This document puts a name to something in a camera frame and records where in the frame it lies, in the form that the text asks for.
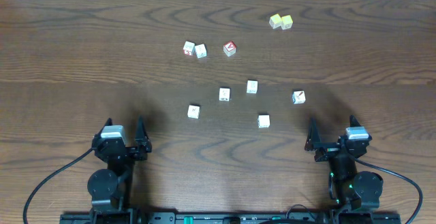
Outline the plain white block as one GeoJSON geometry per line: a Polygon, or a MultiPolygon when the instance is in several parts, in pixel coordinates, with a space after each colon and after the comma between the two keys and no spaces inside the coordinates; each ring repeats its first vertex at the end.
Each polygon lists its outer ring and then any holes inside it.
{"type": "Polygon", "coordinates": [[[258,116],[258,127],[259,128],[270,127],[270,116],[268,114],[261,114],[258,116]]]}

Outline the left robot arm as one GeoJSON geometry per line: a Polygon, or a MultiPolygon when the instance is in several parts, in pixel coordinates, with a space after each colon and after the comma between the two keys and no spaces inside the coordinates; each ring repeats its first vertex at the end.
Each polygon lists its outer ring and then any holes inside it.
{"type": "Polygon", "coordinates": [[[91,195],[92,224],[148,222],[148,217],[129,203],[135,162],[145,161],[152,151],[142,118],[138,119],[134,142],[135,146],[127,146],[124,127],[114,125],[110,118],[94,135],[91,148],[95,156],[107,164],[107,168],[97,170],[87,183],[91,195]]]}

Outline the white block blue edge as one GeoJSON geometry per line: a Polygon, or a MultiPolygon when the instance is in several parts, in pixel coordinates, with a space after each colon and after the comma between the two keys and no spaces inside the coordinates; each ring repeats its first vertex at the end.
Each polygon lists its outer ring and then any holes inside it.
{"type": "Polygon", "coordinates": [[[292,101],[293,104],[302,104],[306,102],[305,92],[304,91],[294,91],[292,93],[292,101]]]}

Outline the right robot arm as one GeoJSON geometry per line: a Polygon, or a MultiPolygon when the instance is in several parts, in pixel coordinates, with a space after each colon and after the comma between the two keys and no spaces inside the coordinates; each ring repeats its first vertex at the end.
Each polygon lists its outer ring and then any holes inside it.
{"type": "Polygon", "coordinates": [[[332,223],[372,223],[372,211],[379,208],[383,178],[356,167],[357,158],[367,153],[370,134],[354,116],[336,142],[323,142],[315,120],[309,123],[306,151],[315,153],[316,162],[327,161],[330,167],[329,195],[338,206],[330,211],[332,223]]]}

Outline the white block with oval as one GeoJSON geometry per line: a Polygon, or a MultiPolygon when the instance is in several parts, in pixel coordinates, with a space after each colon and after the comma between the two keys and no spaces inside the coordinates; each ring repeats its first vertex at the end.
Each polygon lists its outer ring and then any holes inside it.
{"type": "Polygon", "coordinates": [[[220,88],[219,89],[219,101],[229,101],[230,100],[230,88],[220,88]]]}

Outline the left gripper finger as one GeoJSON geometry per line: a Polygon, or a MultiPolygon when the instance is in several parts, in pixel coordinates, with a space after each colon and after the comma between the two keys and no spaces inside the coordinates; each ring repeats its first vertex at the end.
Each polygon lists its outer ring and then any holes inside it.
{"type": "Polygon", "coordinates": [[[104,127],[105,126],[111,126],[112,125],[112,119],[108,118],[107,121],[104,123],[104,127]]]}
{"type": "Polygon", "coordinates": [[[149,137],[147,136],[144,120],[141,116],[138,118],[135,141],[138,145],[143,145],[143,146],[149,145],[149,137]]]}

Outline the white dragonfly block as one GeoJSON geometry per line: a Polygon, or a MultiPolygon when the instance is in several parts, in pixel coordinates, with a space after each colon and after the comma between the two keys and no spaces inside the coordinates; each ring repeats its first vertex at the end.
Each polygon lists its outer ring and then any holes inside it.
{"type": "Polygon", "coordinates": [[[200,106],[189,105],[187,116],[189,118],[199,119],[199,115],[200,115],[200,106]]]}

